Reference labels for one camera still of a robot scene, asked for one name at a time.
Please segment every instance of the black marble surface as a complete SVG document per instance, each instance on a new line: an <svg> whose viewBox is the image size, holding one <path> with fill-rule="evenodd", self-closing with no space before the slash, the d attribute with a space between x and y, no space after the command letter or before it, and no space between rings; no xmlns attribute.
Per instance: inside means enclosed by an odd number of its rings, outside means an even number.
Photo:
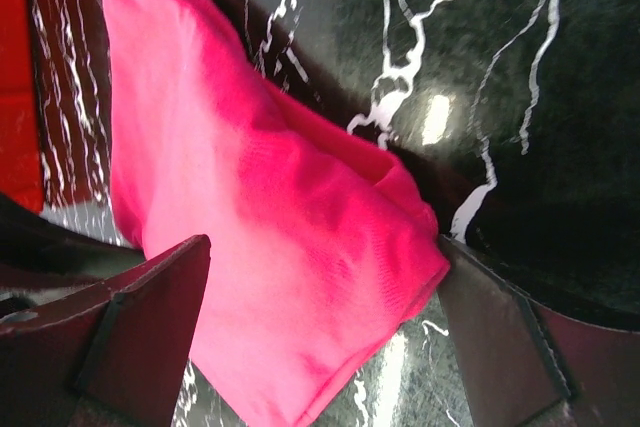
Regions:
<svg viewBox="0 0 640 427"><path fill-rule="evenodd" d="M117 242L100 0L32 1L50 217ZM265 76L403 159L443 234L516 283L640 312L637 0L216 2ZM319 425L471 425L439 332L434 299ZM176 424L237 424L198 379Z"/></svg>

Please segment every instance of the cloth fold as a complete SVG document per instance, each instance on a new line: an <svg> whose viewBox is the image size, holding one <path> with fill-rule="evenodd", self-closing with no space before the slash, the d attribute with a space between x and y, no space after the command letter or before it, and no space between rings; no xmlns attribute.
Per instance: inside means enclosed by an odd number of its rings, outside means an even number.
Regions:
<svg viewBox="0 0 640 427"><path fill-rule="evenodd" d="M211 0L103 0L118 227L211 266L192 360L252 426L310 424L448 264L392 154L252 68Z"/></svg>

